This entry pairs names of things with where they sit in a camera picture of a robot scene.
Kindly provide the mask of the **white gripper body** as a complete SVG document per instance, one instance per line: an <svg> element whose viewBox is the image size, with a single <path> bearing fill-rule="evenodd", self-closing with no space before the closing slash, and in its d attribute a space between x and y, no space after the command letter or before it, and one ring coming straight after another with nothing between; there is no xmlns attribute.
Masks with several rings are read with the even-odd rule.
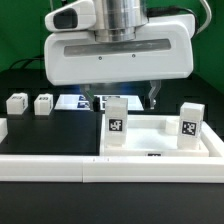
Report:
<svg viewBox="0 0 224 224"><path fill-rule="evenodd" d="M98 43L91 31L53 33L45 69L54 85L186 78L193 71L191 14L152 18L132 41Z"/></svg>

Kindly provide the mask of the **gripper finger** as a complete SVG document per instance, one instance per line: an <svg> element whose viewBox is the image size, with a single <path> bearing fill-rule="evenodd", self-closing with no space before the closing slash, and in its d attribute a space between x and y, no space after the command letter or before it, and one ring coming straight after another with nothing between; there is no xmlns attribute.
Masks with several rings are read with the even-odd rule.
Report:
<svg viewBox="0 0 224 224"><path fill-rule="evenodd" d="M85 96L86 100L89 102L90 109L92 111L96 111L96 109L97 109L97 106L96 106L97 100L96 100L96 97L93 94L93 91L91 90L91 85L90 84L84 84L82 86L82 93Z"/></svg>
<svg viewBox="0 0 224 224"><path fill-rule="evenodd" d="M153 109L156 105L156 96L161 89L161 81L160 80L151 80L150 81L151 89L149 91L148 97L150 100L150 108Z"/></svg>

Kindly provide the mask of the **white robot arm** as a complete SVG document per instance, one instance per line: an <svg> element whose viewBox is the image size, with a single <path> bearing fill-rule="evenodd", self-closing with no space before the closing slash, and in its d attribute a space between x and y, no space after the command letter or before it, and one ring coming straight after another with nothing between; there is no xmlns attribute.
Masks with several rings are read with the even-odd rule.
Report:
<svg viewBox="0 0 224 224"><path fill-rule="evenodd" d="M55 86L75 85L86 94L95 83L148 80L150 106L163 79L193 71L191 38L196 19L175 7L156 17L144 0L76 0L45 17L46 76Z"/></svg>

